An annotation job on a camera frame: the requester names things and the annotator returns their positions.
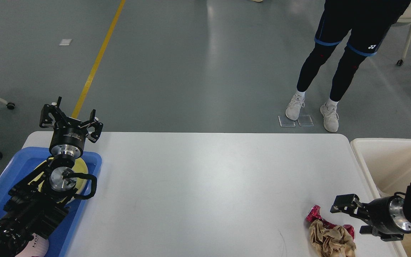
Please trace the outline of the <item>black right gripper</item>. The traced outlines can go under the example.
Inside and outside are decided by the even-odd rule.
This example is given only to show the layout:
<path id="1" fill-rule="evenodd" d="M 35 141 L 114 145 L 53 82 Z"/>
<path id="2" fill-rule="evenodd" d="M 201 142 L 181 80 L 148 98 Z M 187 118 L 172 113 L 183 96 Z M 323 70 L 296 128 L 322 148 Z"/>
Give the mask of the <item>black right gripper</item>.
<path id="1" fill-rule="evenodd" d="M 345 213 L 353 218 L 367 220 L 359 233 L 379 237 L 382 241 L 402 241 L 411 233 L 411 222 L 405 217 L 404 198 L 382 197 L 370 203 L 361 203 L 356 194 L 337 195 L 330 213 Z"/>

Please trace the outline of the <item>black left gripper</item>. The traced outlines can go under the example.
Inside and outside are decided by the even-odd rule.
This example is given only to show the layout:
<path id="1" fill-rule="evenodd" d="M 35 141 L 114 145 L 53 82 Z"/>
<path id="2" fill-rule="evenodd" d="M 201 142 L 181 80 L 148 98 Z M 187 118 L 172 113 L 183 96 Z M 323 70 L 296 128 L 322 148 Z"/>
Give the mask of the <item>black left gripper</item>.
<path id="1" fill-rule="evenodd" d="M 96 110 L 90 112 L 90 118 L 81 122 L 78 127 L 68 127 L 68 117 L 60 109 L 62 97 L 52 104 L 44 104 L 41 109 L 39 127 L 53 129 L 49 146 L 52 156 L 68 154 L 75 159 L 83 155 L 86 138 L 96 143 L 101 137 L 104 124 L 96 117 Z"/>

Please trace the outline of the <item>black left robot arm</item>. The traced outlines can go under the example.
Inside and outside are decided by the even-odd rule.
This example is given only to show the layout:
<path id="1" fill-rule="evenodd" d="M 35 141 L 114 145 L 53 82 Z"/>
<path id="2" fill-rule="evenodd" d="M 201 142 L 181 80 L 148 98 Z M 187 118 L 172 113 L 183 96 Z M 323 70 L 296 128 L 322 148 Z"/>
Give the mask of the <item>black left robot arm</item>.
<path id="1" fill-rule="evenodd" d="M 88 200 L 96 194 L 97 177 L 73 170 L 84 153 L 85 141 L 96 143 L 103 123 L 90 112 L 87 121 L 66 116 L 60 109 L 61 97 L 41 110 L 39 126 L 52 127 L 50 156 L 16 183 L 0 218 L 0 257 L 14 257 L 33 239 L 47 239 L 69 213 L 72 200 Z"/>

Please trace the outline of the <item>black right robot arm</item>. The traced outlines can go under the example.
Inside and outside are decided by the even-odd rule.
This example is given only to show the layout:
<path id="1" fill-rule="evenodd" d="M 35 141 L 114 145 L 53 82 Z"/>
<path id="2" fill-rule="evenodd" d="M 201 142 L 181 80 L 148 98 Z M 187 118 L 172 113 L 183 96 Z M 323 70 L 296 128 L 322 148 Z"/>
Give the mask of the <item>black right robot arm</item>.
<path id="1" fill-rule="evenodd" d="M 411 234 L 411 183 L 406 192 L 395 192 L 369 203 L 361 203 L 356 194 L 338 195 L 330 212 L 345 213 L 366 223 L 360 234 L 382 241 L 401 241 L 405 234 Z"/>

